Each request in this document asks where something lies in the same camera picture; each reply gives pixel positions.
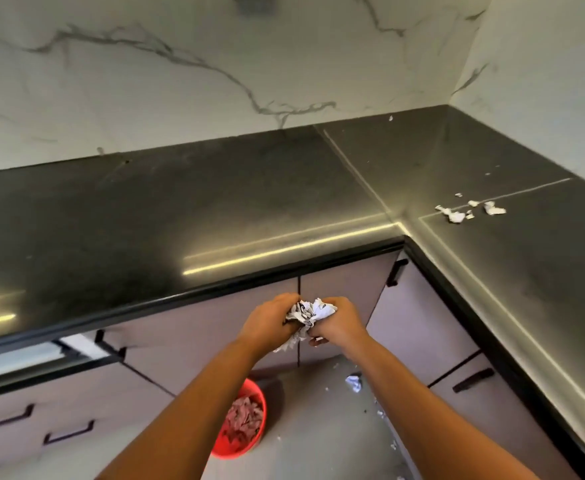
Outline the paper scraps in bucket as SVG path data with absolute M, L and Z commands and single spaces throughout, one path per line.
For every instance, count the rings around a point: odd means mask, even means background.
M 243 396 L 232 403 L 224 418 L 221 436 L 230 446 L 241 448 L 257 436 L 263 422 L 264 409 L 256 396 Z

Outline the person's right hand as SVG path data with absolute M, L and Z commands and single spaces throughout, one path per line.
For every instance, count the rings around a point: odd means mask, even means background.
M 366 345 L 367 342 L 370 341 L 370 339 L 371 338 L 366 330 L 366 327 L 361 321 L 357 307 L 354 306 L 348 298 L 345 298 L 345 346 L 343 348 L 338 348 L 342 351 L 342 353 L 348 356 L 350 353 L 356 353 L 362 350 L 362 348 Z M 320 344 L 319 346 L 323 346 L 325 344 L 332 343 L 328 342 Z

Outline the mauve corner cabinet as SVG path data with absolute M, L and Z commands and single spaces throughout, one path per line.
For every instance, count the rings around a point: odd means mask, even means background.
M 400 258 L 409 257 L 400 251 Z M 367 329 L 433 394 L 541 480 L 580 480 L 411 260 L 398 285 L 384 288 Z M 495 376 L 453 392 L 458 382 L 489 367 Z

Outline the grey wall socket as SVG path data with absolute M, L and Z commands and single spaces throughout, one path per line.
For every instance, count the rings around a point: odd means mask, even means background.
M 242 16 L 272 16 L 278 11 L 279 0 L 233 0 Z

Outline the scattered white paper scraps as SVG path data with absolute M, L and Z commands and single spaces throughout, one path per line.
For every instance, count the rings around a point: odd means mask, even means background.
M 479 213 L 487 216 L 503 216 L 507 214 L 504 207 L 498 206 L 493 200 L 468 200 L 464 205 L 451 208 L 442 205 L 434 207 L 437 213 L 446 217 L 451 224 L 459 225 L 475 219 Z

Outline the person's left hand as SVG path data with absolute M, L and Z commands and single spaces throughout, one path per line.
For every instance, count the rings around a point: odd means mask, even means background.
M 271 328 L 271 302 L 274 298 L 257 306 L 249 314 L 236 339 L 250 350 L 256 360 L 280 347 L 297 330 Z

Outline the person's right forearm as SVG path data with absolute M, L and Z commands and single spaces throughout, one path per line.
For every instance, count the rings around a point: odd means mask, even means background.
M 350 333 L 340 347 L 363 372 L 423 480 L 539 480 L 366 331 Z

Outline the red plastic bucket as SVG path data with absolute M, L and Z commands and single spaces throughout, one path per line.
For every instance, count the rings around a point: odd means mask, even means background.
M 256 382 L 252 381 L 251 379 L 246 379 L 244 381 L 243 385 L 240 387 L 238 395 L 235 398 L 235 400 L 240 398 L 240 397 L 243 397 L 243 396 L 256 396 L 257 402 L 259 402 L 263 406 L 264 422 L 263 422 L 262 428 L 260 429 L 257 436 L 249 444 L 247 444 L 241 448 L 236 448 L 236 447 L 230 446 L 228 441 L 225 440 L 221 436 L 221 429 L 220 429 L 219 434 L 217 435 L 214 447 L 212 448 L 212 452 L 211 452 L 211 455 L 215 458 L 218 458 L 221 460 L 233 460 L 233 459 L 239 458 L 240 456 L 246 454 L 247 452 L 252 450 L 254 447 L 256 447 L 259 444 L 259 442 L 261 441 L 262 437 L 264 436 L 266 420 L 267 420 L 267 404 L 266 404 L 265 395 L 264 395 L 263 391 L 256 384 Z

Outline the person's left forearm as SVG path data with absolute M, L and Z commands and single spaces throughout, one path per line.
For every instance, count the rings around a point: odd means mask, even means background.
M 224 347 L 95 480 L 200 480 L 244 380 L 277 347 L 265 335 Z

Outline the mauve cabinet with drawers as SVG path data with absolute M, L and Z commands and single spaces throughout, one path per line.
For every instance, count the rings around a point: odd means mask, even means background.
M 285 271 L 281 278 L 260 277 L 234 289 L 223 285 L 211 298 L 88 331 L 104 329 L 109 344 L 127 347 L 125 361 L 1 394 L 0 420 L 31 403 L 35 409 L 30 418 L 0 427 L 0 468 L 153 419 L 237 335 L 253 308 L 275 295 L 299 292 L 307 301 L 351 296 L 367 320 L 398 253 L 348 260 L 309 278 Z M 91 433 L 41 446 L 46 433 L 91 419 L 96 420 Z

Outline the printed paper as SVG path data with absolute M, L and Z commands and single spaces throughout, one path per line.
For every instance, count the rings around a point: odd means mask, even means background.
M 283 324 L 298 323 L 299 328 L 280 347 L 273 350 L 273 353 L 285 352 L 296 347 L 300 342 L 309 336 L 309 330 L 317 322 L 334 315 L 338 308 L 335 305 L 324 302 L 317 298 L 313 302 L 300 300 L 294 304 L 285 316 Z

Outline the open cabinet drawer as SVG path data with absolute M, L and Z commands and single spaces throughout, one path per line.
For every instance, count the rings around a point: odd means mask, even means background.
M 119 363 L 95 345 L 96 331 L 0 354 L 0 395 L 74 373 Z

